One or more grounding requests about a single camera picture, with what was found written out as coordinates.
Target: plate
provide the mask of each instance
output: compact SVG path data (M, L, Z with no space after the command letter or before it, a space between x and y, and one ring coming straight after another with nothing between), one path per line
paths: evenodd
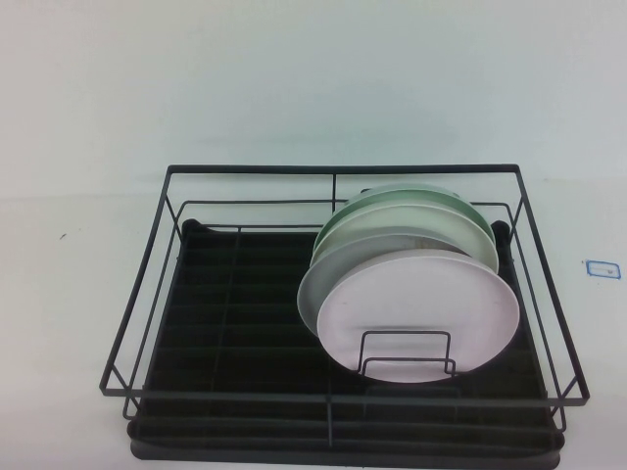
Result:
M345 243L360 231L386 226L412 227L438 233L493 271L499 270L497 249L476 223L443 205L413 200L375 203L344 217L313 249L311 265L326 250Z
M338 247L324 252L310 267L298 290L298 311L317 336L317 313L333 286L342 276L369 259L411 249L438 249L462 253L451 240L428 230L381 227L358 232Z
M447 349L442 332L451 335L449 358L456 372L467 372L507 346L519 317L514 292L481 263L441 250L409 250L373 258L347 273L322 304L317 331L329 355L352 370L360 365L363 333L382 332L365 337L363 359L431 360L372 360L364 375L418 383L451 376L442 361Z
M342 218L348 216L349 214L370 204L402 199L413 199L417 202L432 202L448 206L449 209L462 213L474 223L479 225L481 229L490 237L492 243L496 244L496 239L494 237L494 233L492 232L490 223L488 223L483 215L481 215L481 213L479 213L479 211L475 209L471 203L464 200L460 195L445 188L439 188L428 184L399 183L368 189L354 198L349 199L346 205L334 213L324 224L320 232L317 234L317 237L315 237L313 246L317 247L328 231Z

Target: green plate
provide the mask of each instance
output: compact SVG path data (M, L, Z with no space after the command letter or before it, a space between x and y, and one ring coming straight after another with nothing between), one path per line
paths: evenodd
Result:
M361 194L358 194L354 198L347 201L346 205L333 214L333 216L324 224L320 232L315 237L313 247L317 247L322 239L326 236L328 231L337 224L342 218L346 217L350 213L357 211L361 208L369 206L370 204L382 203L396 200L416 199L417 201L428 201L432 203L439 203L448 206L453 211L456 211L462 215L465 215L474 223L479 225L481 229L488 234L492 243L495 242L494 233L492 227L488 221L483 218L477 209L475 209L471 203L462 199L458 194L449 191L448 189L439 188L437 186L431 186L422 183L399 183L388 184L385 186L378 186Z

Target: dish rack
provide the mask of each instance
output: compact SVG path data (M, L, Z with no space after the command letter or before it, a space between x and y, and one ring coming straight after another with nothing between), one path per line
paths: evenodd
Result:
M493 222L521 319L474 371L456 372L446 331L366 332L349 371L299 316L322 223L400 179L473 197ZM376 334L442 335L447 352L364 357ZM363 376L374 360L435 360L451 378L379 382ZM564 409L590 397L515 164L170 166L100 389L124 398L139 458L406 468L555 468Z

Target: black drip tray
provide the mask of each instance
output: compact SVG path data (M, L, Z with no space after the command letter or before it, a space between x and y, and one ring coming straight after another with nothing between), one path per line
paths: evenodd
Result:
M493 225L515 285L509 229ZM296 293L313 233L221 232L195 220L146 390L302 394L303 402L143 399L128 434L140 458L439 468L554 468L564 444L547 408L337 403L343 395L543 399L522 311L498 357L432 384L386 384L336 364L303 324ZM328 402L307 402L327 394Z

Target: white backdrop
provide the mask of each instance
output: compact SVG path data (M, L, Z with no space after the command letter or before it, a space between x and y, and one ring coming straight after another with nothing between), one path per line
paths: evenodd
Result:
M0 3L0 198L172 163L625 175L627 2Z

